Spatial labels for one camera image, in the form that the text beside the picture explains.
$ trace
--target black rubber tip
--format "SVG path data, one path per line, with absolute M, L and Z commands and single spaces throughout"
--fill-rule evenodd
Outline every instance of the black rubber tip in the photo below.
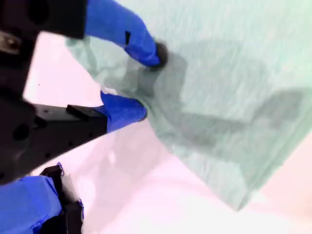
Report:
M 157 47 L 157 55 L 160 59 L 160 64 L 151 66 L 152 69 L 161 69 L 164 66 L 166 66 L 168 62 L 168 49 L 165 44 L 156 42 L 156 47 Z

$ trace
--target wrinkled fabric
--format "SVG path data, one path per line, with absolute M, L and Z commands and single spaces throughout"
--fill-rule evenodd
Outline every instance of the wrinkled fabric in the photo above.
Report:
M 171 51 L 151 72 L 103 40 L 68 40 L 103 86 L 138 99 L 156 135 L 239 210 L 312 125 L 310 0 L 123 0 Z

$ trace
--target mint green towel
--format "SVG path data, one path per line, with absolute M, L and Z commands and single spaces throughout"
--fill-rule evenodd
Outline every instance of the mint green towel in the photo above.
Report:
M 170 51 L 151 72 L 96 38 L 67 46 L 148 108 L 159 139 L 238 210 L 312 125 L 311 0 L 123 0 Z

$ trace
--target white table surface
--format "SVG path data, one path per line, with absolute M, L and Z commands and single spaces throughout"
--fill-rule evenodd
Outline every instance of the white table surface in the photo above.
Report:
M 33 103 L 101 105 L 100 86 L 64 38 L 41 34 L 24 97 Z M 156 138 L 148 121 L 102 136 L 61 162 L 85 207 L 86 234 L 311 234 L 312 136 L 251 203 L 234 212 Z

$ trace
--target screw hole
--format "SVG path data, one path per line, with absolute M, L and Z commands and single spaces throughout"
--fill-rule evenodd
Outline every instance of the screw hole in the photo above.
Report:
M 27 124 L 22 123 L 13 132 L 14 140 L 25 140 L 29 135 L 29 127 Z

